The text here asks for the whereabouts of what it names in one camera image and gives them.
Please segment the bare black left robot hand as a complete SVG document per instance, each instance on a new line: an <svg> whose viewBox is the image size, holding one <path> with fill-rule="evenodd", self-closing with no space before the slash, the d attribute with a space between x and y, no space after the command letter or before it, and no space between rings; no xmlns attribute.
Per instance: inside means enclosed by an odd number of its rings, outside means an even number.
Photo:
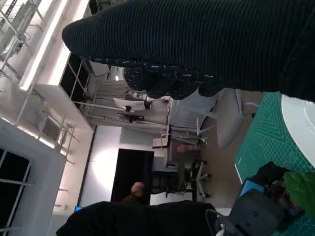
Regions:
<svg viewBox="0 0 315 236"><path fill-rule="evenodd" d="M258 169L254 176L244 180L240 190L240 196L250 190L257 190L259 193L264 194L265 188L275 181L280 181L286 172L291 172L291 170L277 166L273 161L266 163Z"/></svg>

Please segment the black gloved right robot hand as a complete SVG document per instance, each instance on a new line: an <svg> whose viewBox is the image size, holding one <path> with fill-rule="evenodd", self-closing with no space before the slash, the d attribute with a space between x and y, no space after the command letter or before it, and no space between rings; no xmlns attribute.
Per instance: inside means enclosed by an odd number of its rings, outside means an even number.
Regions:
<svg viewBox="0 0 315 236"><path fill-rule="evenodd" d="M312 0L129 0L70 23L62 39L122 67L150 98L240 89L315 99Z"/></svg>

